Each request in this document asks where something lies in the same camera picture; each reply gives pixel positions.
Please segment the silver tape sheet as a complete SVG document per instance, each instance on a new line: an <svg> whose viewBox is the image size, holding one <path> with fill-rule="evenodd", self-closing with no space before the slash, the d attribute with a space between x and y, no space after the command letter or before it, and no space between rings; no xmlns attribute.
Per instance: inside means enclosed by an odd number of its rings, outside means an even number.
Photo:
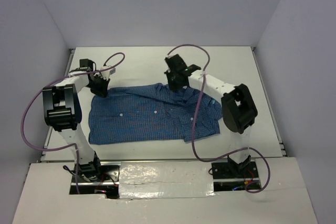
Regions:
<svg viewBox="0 0 336 224"><path fill-rule="evenodd" d="M209 163L199 161L123 162L121 199L205 198L215 195Z"/></svg>

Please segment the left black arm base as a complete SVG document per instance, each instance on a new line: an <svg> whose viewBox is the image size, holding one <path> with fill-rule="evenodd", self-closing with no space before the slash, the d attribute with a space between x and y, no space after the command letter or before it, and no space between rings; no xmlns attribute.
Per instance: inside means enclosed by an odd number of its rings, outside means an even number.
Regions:
<svg viewBox="0 0 336 224"><path fill-rule="evenodd" d="M102 173L91 178L80 175L78 188L81 195L103 195L108 199L119 198L120 165L102 164Z"/></svg>

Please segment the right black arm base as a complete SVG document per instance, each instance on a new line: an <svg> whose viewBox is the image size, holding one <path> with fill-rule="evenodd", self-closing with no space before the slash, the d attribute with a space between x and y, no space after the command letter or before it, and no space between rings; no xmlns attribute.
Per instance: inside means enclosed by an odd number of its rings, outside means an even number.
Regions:
<svg viewBox="0 0 336 224"><path fill-rule="evenodd" d="M255 161L245 161L235 165L229 158L224 162L211 163L208 173L213 178L214 191L260 190L258 169Z"/></svg>

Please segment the blue checked long sleeve shirt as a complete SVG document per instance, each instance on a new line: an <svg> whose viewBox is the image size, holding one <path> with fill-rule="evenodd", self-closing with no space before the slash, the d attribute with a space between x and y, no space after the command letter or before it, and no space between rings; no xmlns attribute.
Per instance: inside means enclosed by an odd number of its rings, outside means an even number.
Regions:
<svg viewBox="0 0 336 224"><path fill-rule="evenodd" d="M162 83L117 87L108 96L94 96L89 113L89 143L191 141L199 90L173 92ZM221 104L204 94L196 122L196 139L220 133Z"/></svg>

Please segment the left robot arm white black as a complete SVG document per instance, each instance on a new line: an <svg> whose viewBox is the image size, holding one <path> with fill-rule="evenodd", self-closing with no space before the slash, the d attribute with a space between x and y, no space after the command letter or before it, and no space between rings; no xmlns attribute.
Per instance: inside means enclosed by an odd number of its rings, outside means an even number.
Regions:
<svg viewBox="0 0 336 224"><path fill-rule="evenodd" d="M103 168L100 160L90 147L82 127L82 110L78 93L83 88L101 97L107 97L110 76L116 69L103 65L94 70L95 62L81 59L80 67L70 71L67 78L57 84L44 87L44 119L48 126L58 132L75 157L74 174L88 181L97 181L102 177Z"/></svg>

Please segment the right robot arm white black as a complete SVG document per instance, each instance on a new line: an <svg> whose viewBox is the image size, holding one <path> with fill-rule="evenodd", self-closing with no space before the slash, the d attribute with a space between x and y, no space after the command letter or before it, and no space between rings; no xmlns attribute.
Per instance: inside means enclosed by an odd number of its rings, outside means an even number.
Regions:
<svg viewBox="0 0 336 224"><path fill-rule="evenodd" d="M184 87L189 87L200 92L192 125L191 142L195 157L202 162L214 162L227 157L229 173L233 177L242 176L250 164L250 130L258 115L249 88L244 84L236 86L219 80L206 73L205 68L197 65L187 66L178 54L166 56L165 62L168 69L164 74L167 76L170 90L176 92ZM230 130L230 137L233 141L230 151L217 158L203 159L196 152L196 122L198 121L199 108L204 94L221 104L223 121Z"/></svg>

